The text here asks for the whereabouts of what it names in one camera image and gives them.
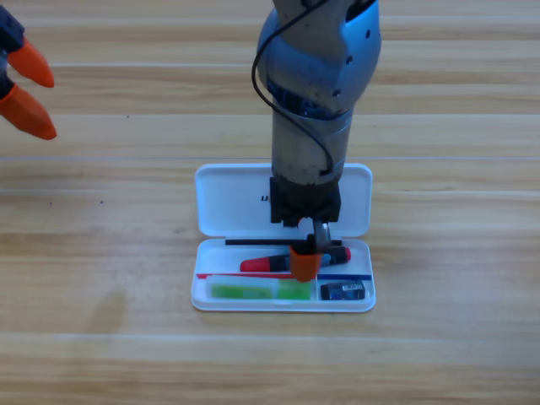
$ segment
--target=wooden table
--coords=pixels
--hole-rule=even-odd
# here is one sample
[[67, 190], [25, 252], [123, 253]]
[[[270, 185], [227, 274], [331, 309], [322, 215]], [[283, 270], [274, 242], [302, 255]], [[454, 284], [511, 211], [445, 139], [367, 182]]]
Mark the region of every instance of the wooden table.
[[539, 404], [538, 0], [382, 0], [349, 161], [363, 315], [192, 308], [193, 174], [268, 161], [270, 0], [10, 0], [57, 140], [0, 123], [0, 403]]

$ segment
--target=white plastic case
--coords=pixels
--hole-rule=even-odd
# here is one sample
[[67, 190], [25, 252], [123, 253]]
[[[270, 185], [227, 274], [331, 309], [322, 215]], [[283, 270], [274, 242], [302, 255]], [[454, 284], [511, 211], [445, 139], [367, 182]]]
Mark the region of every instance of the white plastic case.
[[375, 279], [370, 248], [359, 240], [370, 227], [373, 175], [360, 164], [346, 164], [339, 183], [342, 207], [339, 221], [330, 224], [333, 240], [342, 240], [351, 251], [351, 260], [342, 265], [323, 267], [320, 274], [339, 280], [350, 276], [363, 278], [363, 300], [321, 300], [321, 285], [312, 282], [311, 300], [230, 300], [207, 297], [202, 274], [240, 273], [244, 260], [288, 253], [287, 246], [234, 246], [226, 240], [305, 239], [313, 232], [310, 220], [298, 229], [270, 222], [270, 164], [204, 165], [195, 174], [199, 229], [206, 236], [198, 247], [192, 282], [192, 303], [201, 311], [275, 311], [275, 312], [365, 312], [375, 306]]

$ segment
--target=orange gripper tip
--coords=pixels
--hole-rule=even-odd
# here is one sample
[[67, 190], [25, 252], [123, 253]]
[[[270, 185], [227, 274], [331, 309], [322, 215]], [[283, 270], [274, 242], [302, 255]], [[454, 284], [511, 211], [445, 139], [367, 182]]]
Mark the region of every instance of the orange gripper tip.
[[26, 38], [18, 51], [8, 54], [8, 62], [22, 76], [34, 80], [41, 86], [54, 87], [54, 75], [49, 63]]
[[321, 268], [321, 255], [299, 255], [292, 247], [290, 250], [290, 272], [301, 283], [315, 279]]
[[57, 137], [45, 107], [17, 84], [0, 100], [0, 114], [20, 131], [45, 140]]

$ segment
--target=orange robot hand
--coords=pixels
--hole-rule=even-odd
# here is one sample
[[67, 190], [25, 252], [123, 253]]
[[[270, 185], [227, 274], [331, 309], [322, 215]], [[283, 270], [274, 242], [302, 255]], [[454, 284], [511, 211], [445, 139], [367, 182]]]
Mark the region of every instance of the orange robot hand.
[[8, 78], [7, 63], [22, 76], [54, 87], [46, 59], [24, 37], [21, 23], [0, 6], [0, 115], [22, 132], [46, 140], [55, 138], [57, 131], [45, 107]]
[[301, 283], [314, 280], [321, 268], [322, 254], [317, 251], [306, 251], [298, 246], [290, 246], [290, 272]]

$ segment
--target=red strip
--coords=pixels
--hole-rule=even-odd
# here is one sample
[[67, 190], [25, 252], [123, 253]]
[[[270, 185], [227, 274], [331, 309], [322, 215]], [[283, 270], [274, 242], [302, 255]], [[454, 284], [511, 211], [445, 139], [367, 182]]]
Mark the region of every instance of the red strip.
[[240, 276], [240, 277], [258, 277], [258, 278], [285, 278], [285, 279], [291, 279], [294, 278], [294, 276], [291, 273], [209, 273], [209, 274], [198, 274], [197, 278], [201, 280], [205, 280], [206, 278], [210, 276]]

